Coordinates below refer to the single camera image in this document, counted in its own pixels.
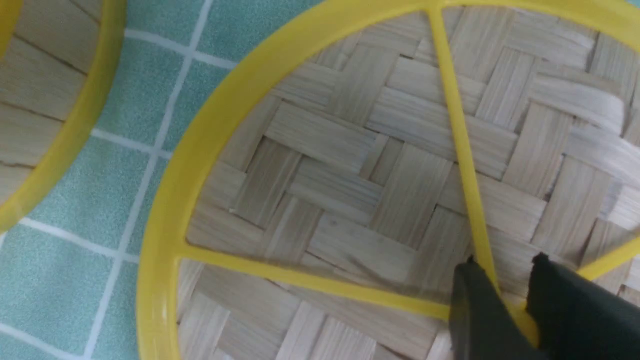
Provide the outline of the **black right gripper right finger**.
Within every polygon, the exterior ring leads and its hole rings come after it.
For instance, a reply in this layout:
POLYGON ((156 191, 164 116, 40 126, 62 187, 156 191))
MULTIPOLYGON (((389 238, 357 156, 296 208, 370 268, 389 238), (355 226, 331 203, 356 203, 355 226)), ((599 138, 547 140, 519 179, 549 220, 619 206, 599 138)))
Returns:
POLYGON ((637 360, 638 306, 540 253, 533 257, 526 312, 549 360, 637 360))

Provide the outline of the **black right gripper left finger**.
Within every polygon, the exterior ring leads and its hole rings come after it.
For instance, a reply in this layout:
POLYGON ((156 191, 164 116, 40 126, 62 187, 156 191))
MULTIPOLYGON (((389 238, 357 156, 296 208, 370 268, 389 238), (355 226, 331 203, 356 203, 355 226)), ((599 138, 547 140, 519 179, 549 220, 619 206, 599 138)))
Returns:
POLYGON ((470 256, 454 269, 449 333, 455 360, 544 360, 518 329, 486 271, 470 256))

